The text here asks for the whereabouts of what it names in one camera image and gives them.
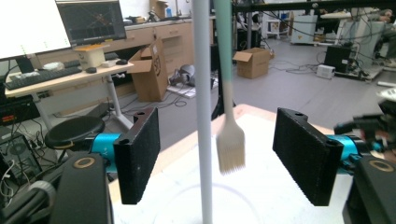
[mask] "stool seat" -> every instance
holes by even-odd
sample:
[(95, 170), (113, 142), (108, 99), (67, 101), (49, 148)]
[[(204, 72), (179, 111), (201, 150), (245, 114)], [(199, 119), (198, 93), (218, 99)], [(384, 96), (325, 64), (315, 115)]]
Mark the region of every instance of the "stool seat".
[(49, 130), (45, 136), (45, 144), (52, 149), (76, 150), (79, 143), (90, 133), (101, 133), (105, 122), (97, 117), (82, 116), (68, 119)]

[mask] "computer mouse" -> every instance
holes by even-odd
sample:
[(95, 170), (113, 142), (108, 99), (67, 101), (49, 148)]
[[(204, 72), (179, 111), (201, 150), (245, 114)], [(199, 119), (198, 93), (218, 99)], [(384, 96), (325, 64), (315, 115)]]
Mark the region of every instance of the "computer mouse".
[(89, 73), (89, 74), (93, 74), (93, 73), (96, 73), (96, 68), (95, 67), (89, 67), (89, 68), (87, 68), (86, 70), (85, 70), (87, 73)]
[(125, 64), (127, 64), (127, 63), (128, 63), (128, 61), (126, 61), (125, 59), (120, 59), (120, 60), (118, 60), (118, 61), (116, 62), (117, 65), (125, 65)]

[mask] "black horizontal bar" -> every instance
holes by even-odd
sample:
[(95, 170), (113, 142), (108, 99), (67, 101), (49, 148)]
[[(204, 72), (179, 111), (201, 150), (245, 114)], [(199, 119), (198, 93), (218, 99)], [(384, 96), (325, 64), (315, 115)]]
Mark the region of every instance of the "black horizontal bar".
[(379, 7), (382, 9), (394, 7), (395, 0), (335, 0), (335, 1), (312, 1), (296, 3), (274, 4), (241, 4), (234, 5), (235, 12), (274, 11), (274, 10), (298, 10), (316, 8), (349, 8), (349, 7)]

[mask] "green handle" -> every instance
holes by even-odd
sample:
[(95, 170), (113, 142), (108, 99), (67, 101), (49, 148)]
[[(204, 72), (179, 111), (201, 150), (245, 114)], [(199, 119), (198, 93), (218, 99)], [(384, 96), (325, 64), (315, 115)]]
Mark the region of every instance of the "green handle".
[(218, 33), (219, 56), (222, 81), (231, 82), (233, 79), (232, 55), (232, 7), (230, 0), (215, 0), (216, 28)]

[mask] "brush bristles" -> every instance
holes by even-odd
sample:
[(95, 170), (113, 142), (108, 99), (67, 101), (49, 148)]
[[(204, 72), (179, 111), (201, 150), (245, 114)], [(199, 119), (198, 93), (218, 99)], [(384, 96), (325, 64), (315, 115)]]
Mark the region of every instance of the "brush bristles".
[(225, 125), (217, 137), (219, 169), (227, 175), (245, 167), (245, 134), (239, 126)]

